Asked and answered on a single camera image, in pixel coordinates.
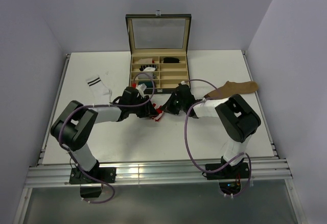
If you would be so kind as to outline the red white striped sock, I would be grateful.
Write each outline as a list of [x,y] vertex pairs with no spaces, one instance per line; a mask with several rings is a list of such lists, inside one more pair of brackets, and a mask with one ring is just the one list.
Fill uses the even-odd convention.
[[152,117],[151,119],[154,120],[155,122],[158,122],[162,118],[164,111],[161,105],[153,103],[153,107],[155,108],[157,115]]

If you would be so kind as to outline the brown ribbed sock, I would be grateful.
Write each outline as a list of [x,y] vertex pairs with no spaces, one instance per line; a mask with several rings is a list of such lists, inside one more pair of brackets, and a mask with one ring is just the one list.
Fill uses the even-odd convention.
[[255,93],[259,89],[259,86],[254,81],[248,81],[248,82],[230,82],[226,81],[226,83],[207,93],[204,97],[205,98],[214,98],[214,99],[225,99],[229,98],[233,95],[239,94],[252,94]]

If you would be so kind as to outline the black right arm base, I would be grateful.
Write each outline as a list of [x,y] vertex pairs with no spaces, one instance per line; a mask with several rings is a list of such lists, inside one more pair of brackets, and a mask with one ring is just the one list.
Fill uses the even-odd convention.
[[215,173],[202,173],[202,176],[207,180],[228,180],[227,182],[219,183],[220,190],[223,194],[234,196],[242,191],[241,180],[249,179],[251,170],[248,163],[243,159],[235,166],[227,165],[224,169]]

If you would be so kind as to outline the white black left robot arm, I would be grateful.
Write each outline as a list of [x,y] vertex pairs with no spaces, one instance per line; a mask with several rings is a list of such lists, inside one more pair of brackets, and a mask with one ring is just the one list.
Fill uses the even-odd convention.
[[87,144],[93,126],[97,123],[121,122],[130,114],[139,118],[158,116],[145,90],[145,84],[129,86],[109,104],[83,105],[73,100],[52,125],[51,135],[75,159],[82,169],[81,177],[88,183],[97,181],[100,176],[99,161]]

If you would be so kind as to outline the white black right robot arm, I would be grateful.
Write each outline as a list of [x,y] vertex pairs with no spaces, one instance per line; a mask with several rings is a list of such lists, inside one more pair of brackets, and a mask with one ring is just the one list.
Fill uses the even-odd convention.
[[191,89],[186,84],[179,84],[170,98],[162,106],[164,112],[178,115],[186,113],[184,122],[184,142],[190,160],[199,170],[202,169],[194,160],[187,138],[188,119],[218,118],[220,119],[228,138],[227,149],[221,159],[221,172],[227,177],[234,177],[243,163],[245,150],[252,135],[261,125],[261,120],[251,106],[235,94],[226,99],[202,98],[196,100]]

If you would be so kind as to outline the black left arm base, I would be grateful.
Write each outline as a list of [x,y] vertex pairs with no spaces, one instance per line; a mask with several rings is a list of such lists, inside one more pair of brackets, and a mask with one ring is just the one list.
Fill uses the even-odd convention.
[[69,177],[70,185],[80,186],[80,196],[86,199],[98,198],[104,186],[115,182],[115,167],[100,167],[90,172],[82,173],[79,168],[73,168]]

